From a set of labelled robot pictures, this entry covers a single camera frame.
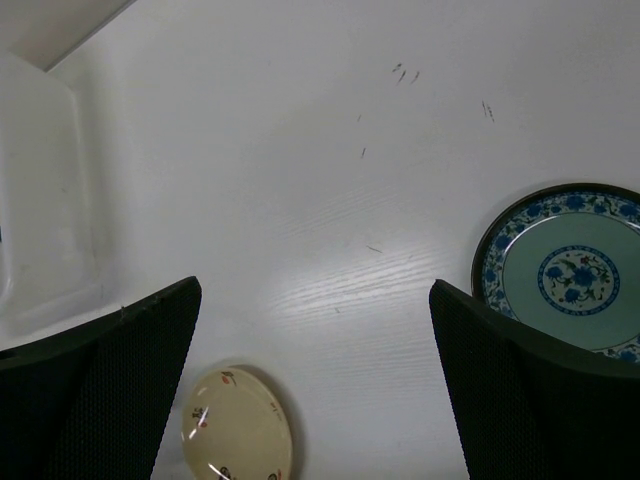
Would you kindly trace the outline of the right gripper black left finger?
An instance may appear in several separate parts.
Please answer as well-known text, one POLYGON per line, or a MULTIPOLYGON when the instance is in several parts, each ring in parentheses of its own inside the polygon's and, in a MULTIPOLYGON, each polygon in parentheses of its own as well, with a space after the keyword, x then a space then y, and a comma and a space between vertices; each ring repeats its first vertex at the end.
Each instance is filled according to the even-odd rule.
POLYGON ((2 351, 2 478, 150 478, 201 299, 188 277, 2 351))

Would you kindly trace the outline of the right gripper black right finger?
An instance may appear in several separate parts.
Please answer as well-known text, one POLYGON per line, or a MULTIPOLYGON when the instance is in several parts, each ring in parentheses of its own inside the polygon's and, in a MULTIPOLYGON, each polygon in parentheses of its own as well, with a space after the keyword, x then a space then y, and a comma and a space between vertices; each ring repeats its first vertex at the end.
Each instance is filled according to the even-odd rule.
POLYGON ((429 307, 470 478, 638 478, 638 366, 511 320, 444 280, 429 307))

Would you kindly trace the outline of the beige plate with red marks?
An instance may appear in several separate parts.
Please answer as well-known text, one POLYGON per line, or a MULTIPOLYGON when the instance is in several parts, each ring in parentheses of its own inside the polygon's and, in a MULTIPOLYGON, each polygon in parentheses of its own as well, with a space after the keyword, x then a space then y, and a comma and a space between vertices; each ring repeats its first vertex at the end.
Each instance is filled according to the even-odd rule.
POLYGON ((184 458, 196 479, 290 479, 293 438, 279 399, 238 367, 203 375, 181 421, 184 458))

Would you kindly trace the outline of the teal patterned small plate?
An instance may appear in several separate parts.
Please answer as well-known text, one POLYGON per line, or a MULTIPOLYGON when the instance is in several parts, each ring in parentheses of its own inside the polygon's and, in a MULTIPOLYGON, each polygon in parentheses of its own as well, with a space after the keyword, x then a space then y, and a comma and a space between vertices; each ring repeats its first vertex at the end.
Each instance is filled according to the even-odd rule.
POLYGON ((474 298, 573 346, 639 362, 639 195, 568 183, 533 192, 489 226, 474 298))

